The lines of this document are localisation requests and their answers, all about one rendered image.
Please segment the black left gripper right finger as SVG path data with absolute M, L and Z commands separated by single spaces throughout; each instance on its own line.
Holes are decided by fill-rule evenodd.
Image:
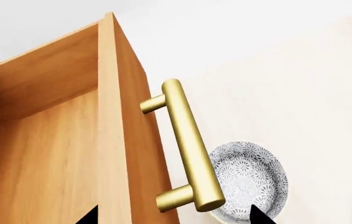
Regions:
M 250 224 L 276 224 L 271 218 L 269 218 L 255 205 L 251 205 L 249 221 Z

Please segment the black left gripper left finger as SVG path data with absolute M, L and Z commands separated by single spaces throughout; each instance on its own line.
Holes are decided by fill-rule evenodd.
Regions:
M 92 208 L 85 216 L 75 224 L 98 224 L 98 205 Z

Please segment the wooden drawer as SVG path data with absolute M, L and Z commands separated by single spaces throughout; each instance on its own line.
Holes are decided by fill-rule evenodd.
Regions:
M 0 224 L 180 224 L 150 97 L 112 12 L 0 62 Z

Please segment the brass bar drawer handle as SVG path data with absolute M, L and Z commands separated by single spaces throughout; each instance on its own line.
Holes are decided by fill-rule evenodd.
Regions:
M 162 94 L 140 103 L 142 113 L 167 108 L 188 184 L 159 194 L 157 208 L 167 212 L 194 203 L 198 212 L 215 210 L 225 204 L 225 196 L 216 178 L 205 144 L 199 132 L 186 94 L 179 80 L 162 84 Z

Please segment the grey floral patterned bowl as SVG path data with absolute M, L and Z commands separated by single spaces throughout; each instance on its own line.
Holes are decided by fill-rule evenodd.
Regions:
M 210 154 L 226 203 L 210 214 L 224 224 L 251 224 L 255 205 L 269 218 L 282 211 L 288 197 L 287 175 L 277 158 L 260 145 L 233 141 Z

